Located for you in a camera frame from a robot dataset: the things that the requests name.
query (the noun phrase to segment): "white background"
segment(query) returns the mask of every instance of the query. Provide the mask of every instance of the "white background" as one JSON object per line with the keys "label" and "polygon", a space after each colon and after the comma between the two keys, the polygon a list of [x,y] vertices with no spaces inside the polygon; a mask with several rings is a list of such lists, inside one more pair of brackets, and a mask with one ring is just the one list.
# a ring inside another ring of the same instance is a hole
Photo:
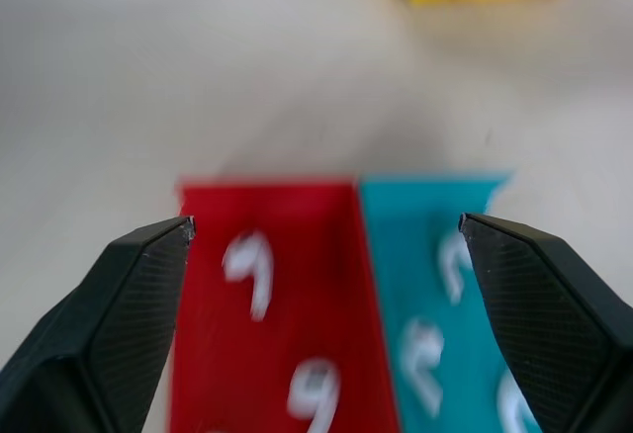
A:
{"label": "white background", "polygon": [[0,363],[193,176],[513,171],[493,212],[564,236],[633,302],[632,18],[633,0],[0,0]]}

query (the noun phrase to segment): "printed number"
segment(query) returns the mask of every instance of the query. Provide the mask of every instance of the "printed number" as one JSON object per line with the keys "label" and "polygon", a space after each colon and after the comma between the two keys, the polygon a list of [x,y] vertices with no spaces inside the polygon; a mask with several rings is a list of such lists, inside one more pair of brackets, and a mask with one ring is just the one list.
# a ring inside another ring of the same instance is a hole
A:
{"label": "printed number", "polygon": [[437,326],[419,319],[410,321],[406,326],[401,369],[432,418],[439,415],[443,390],[429,371],[439,366],[443,349],[444,336]]}
{"label": "printed number", "polygon": [[448,300],[453,305],[459,304],[464,293],[464,278],[459,269],[473,269],[466,240],[459,231],[452,232],[441,241],[438,265]]}
{"label": "printed number", "polygon": [[498,384],[497,410],[504,433],[525,433],[523,422],[536,421],[510,370],[503,374]]}
{"label": "printed number", "polygon": [[297,367],[291,380],[288,412],[297,419],[312,420],[308,433],[327,433],[339,392],[336,367],[325,359],[309,359]]}
{"label": "printed number", "polygon": [[223,259],[225,277],[230,282],[240,282],[247,276],[254,279],[250,315],[261,321],[270,304],[273,286],[273,255],[270,244],[261,232],[241,235],[226,249]]}

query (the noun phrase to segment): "white digit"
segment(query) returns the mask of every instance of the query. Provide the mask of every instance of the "white digit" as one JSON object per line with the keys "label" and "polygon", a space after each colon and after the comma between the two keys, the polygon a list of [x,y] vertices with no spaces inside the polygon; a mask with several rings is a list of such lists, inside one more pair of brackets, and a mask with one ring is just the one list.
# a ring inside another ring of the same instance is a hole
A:
{"label": "white digit", "polygon": [[297,367],[290,382],[288,412],[300,420],[313,420],[308,433],[327,433],[339,393],[336,367],[325,359],[309,359]]}
{"label": "white digit", "polygon": [[439,246],[438,262],[446,295],[451,304],[459,304],[464,292],[464,279],[459,268],[464,266],[473,269],[473,262],[464,235],[455,230],[442,240]]}
{"label": "white digit", "polygon": [[439,414],[444,393],[428,371],[439,366],[443,349],[444,336],[437,326],[413,319],[405,327],[401,369],[432,418]]}
{"label": "white digit", "polygon": [[503,374],[498,384],[497,409],[504,433],[525,433],[523,420],[535,421],[532,410],[510,370]]}
{"label": "white digit", "polygon": [[226,279],[239,282],[252,275],[254,279],[250,315],[261,321],[272,296],[273,255],[266,237],[258,231],[240,236],[226,249],[223,259]]}

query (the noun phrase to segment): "red block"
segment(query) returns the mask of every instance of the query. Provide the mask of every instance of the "red block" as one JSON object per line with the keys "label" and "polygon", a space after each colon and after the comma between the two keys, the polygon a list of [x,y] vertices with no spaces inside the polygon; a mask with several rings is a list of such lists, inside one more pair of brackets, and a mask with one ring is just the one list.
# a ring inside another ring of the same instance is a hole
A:
{"label": "red block", "polygon": [[[332,361],[340,398],[330,433],[399,431],[356,191],[350,184],[191,186],[193,215],[177,321],[171,433],[305,433],[287,410],[303,361]],[[272,299],[250,316],[252,277],[228,282],[227,246],[259,230],[273,258]]]}

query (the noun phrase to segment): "teal block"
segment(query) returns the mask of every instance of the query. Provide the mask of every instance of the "teal block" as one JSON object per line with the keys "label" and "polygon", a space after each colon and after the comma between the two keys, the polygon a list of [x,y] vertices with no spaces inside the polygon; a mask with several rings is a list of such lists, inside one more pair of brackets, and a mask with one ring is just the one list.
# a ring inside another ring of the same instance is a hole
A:
{"label": "teal block", "polygon": [[[449,302],[437,264],[440,240],[462,212],[482,213],[503,178],[416,181],[366,180],[360,185],[390,368],[405,433],[503,433],[497,387],[507,366],[490,328],[472,271],[462,270],[461,303]],[[413,317],[444,335],[440,365],[431,375],[443,388],[436,418],[401,373],[403,330]],[[528,425],[530,432],[538,427]]]}

